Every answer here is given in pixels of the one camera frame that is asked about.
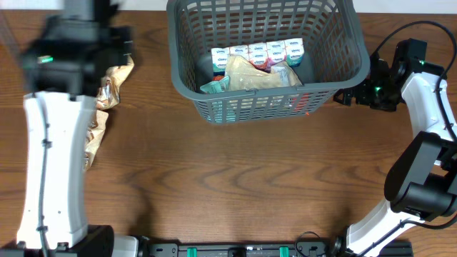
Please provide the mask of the beige brown snack bag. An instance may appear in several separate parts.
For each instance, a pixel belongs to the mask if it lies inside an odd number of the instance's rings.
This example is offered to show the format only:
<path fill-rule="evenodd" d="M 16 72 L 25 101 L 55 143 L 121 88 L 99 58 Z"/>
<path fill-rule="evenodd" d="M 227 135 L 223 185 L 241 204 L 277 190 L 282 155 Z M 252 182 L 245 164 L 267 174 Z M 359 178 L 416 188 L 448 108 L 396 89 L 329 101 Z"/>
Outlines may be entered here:
<path fill-rule="evenodd" d="M 104 137 L 106 131 L 106 121 L 109 117 L 109 114 L 105 111 L 97 110 L 91 123 L 89 124 L 86 140 L 85 140 L 85 150 L 84 150 L 84 170 L 87 171 L 95 158 L 96 152 L 98 151 L 101 141 Z"/>

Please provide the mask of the teal snack packet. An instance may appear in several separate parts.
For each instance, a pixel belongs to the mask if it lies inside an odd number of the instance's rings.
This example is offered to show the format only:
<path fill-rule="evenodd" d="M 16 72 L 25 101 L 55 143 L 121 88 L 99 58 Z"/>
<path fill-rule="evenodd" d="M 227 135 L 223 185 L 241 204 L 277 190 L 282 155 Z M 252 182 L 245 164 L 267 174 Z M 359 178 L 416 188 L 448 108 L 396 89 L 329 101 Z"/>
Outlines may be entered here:
<path fill-rule="evenodd" d="M 228 76 L 217 76 L 215 81 L 204 84 L 200 90 L 205 94 L 224 93 L 229 88 L 230 78 Z M 235 111 L 230 106 L 224 106 L 223 101 L 214 101 L 210 104 L 199 103 L 201 115 L 208 122 L 217 124 L 234 122 Z"/>

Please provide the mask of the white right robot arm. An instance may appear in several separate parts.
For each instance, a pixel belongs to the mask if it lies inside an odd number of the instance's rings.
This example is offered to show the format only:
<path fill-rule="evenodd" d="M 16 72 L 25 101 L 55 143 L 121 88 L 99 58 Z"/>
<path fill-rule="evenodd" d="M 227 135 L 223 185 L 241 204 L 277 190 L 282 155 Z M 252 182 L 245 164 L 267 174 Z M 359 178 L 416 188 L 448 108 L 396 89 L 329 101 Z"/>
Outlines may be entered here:
<path fill-rule="evenodd" d="M 408 229 L 456 222 L 456 120 L 446 70 L 425 60 L 426 48 L 425 41 L 401 41 L 392 64 L 373 54 L 369 77 L 333 98 L 387 112 L 404 103 L 413 140 L 387 173 L 381 202 L 336 238 L 330 256 L 399 256 L 393 241 Z"/>

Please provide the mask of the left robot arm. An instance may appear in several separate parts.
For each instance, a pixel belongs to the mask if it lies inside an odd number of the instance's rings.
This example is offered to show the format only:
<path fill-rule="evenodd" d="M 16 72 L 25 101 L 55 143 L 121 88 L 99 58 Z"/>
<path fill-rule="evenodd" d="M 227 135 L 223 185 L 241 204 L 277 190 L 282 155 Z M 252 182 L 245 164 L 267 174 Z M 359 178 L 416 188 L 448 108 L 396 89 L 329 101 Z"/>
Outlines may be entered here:
<path fill-rule="evenodd" d="M 6 24 L 1 38 L 24 72 L 28 132 L 26 196 L 16 240 L 3 256 L 137 256 L 139 240 L 88 223 L 85 140 L 106 71 L 128 62 L 131 35 L 113 27 L 109 0 L 66 1 L 20 51 Z"/>

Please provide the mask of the grey plastic basket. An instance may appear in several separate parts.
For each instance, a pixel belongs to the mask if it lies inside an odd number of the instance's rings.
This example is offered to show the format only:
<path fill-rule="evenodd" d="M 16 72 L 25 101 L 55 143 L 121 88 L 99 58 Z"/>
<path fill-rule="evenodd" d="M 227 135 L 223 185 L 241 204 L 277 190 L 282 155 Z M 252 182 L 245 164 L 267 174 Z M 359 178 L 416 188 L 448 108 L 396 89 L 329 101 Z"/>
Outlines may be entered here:
<path fill-rule="evenodd" d="M 229 124 L 303 116 L 367 76 L 370 61 L 351 0 L 170 0 L 166 5 L 174 88 L 203 119 Z M 211 50 L 300 38 L 300 86 L 203 94 Z"/>

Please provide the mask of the orange spaghetti packet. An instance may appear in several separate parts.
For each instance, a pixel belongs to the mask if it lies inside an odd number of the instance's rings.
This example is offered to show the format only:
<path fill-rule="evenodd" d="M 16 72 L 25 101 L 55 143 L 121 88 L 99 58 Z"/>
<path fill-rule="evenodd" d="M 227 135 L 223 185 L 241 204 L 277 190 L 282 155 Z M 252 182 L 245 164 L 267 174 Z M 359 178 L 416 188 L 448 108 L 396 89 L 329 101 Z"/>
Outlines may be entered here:
<path fill-rule="evenodd" d="M 207 94 L 219 94 L 235 91 L 258 93 L 262 89 L 285 89 L 298 87 L 301 82 L 295 75 L 280 73 L 265 76 L 215 76 L 213 81 L 202 86 Z M 293 107 L 301 107 L 300 100 L 306 100 L 307 94 L 289 94 L 285 96 L 250 96 L 232 100 L 220 100 L 210 104 L 216 123 L 233 123 L 256 119 L 269 119 L 275 115 L 285 116 Z"/>

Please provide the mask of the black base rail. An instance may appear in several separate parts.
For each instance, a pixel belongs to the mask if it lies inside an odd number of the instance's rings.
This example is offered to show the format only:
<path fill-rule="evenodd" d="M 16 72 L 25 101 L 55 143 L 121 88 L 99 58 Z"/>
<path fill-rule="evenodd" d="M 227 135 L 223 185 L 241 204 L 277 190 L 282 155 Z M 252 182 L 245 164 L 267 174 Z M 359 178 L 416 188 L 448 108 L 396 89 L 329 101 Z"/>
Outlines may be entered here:
<path fill-rule="evenodd" d="M 330 256 L 323 241 L 302 241 L 293 244 L 248 245 L 178 245 L 157 243 L 149 246 L 150 257 L 298 257 L 300 250 L 305 256 Z"/>

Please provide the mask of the beige paper pouch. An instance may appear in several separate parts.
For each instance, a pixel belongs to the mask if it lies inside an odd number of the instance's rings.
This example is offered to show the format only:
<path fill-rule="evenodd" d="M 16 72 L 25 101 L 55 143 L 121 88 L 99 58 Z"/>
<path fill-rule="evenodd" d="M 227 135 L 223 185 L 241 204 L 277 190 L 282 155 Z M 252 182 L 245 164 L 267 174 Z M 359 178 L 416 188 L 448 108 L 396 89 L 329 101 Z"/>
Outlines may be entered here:
<path fill-rule="evenodd" d="M 244 57 L 230 56 L 225 76 L 228 77 L 227 91 L 250 91 L 303 85 L 285 61 L 273 65 L 268 73 L 256 69 Z"/>

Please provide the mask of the multicolour tissue pack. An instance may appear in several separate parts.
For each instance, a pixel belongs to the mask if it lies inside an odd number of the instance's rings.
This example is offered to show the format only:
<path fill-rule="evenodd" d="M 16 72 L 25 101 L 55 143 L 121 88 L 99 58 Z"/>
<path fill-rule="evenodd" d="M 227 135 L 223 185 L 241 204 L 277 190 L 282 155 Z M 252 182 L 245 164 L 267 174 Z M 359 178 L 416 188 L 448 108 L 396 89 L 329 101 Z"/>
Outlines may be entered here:
<path fill-rule="evenodd" d="M 242 56 L 257 69 L 268 71 L 273 65 L 285 61 L 290 67 L 299 66 L 305 54 L 300 38 L 268 41 L 254 44 L 212 48 L 213 72 L 222 75 L 230 56 Z"/>

